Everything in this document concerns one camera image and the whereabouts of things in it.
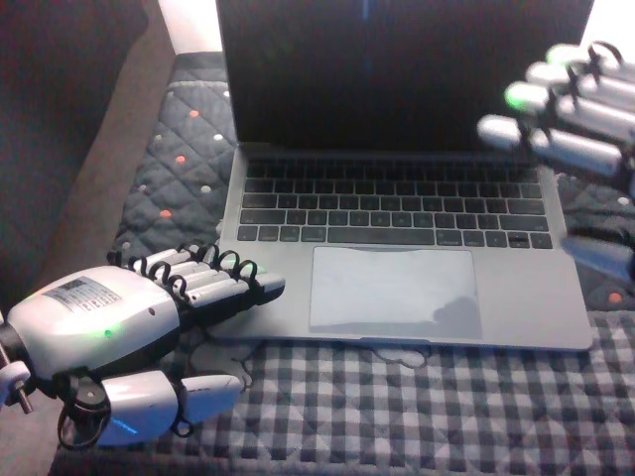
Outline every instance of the trackpad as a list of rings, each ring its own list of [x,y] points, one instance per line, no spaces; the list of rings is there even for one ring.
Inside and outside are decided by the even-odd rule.
[[[311,332],[478,339],[473,266],[462,250],[315,248]]]

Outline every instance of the laptop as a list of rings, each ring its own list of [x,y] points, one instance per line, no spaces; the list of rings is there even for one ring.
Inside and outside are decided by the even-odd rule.
[[[480,144],[591,0],[217,0],[223,250],[286,279],[221,338],[586,349],[556,178]]]

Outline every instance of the label sticker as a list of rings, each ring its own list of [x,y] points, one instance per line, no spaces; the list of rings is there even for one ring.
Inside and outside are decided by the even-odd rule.
[[[46,291],[44,296],[55,299],[72,312],[91,312],[121,300],[109,288],[86,276]]]

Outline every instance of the black screen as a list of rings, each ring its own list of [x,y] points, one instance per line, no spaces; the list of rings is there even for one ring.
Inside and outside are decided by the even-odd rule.
[[[473,151],[476,123],[592,0],[217,0],[238,139]]]

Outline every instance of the space bar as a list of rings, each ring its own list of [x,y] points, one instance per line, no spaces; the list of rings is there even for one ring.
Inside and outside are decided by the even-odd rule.
[[[384,228],[328,228],[328,243],[367,243],[377,245],[434,245],[433,230],[395,230]]]

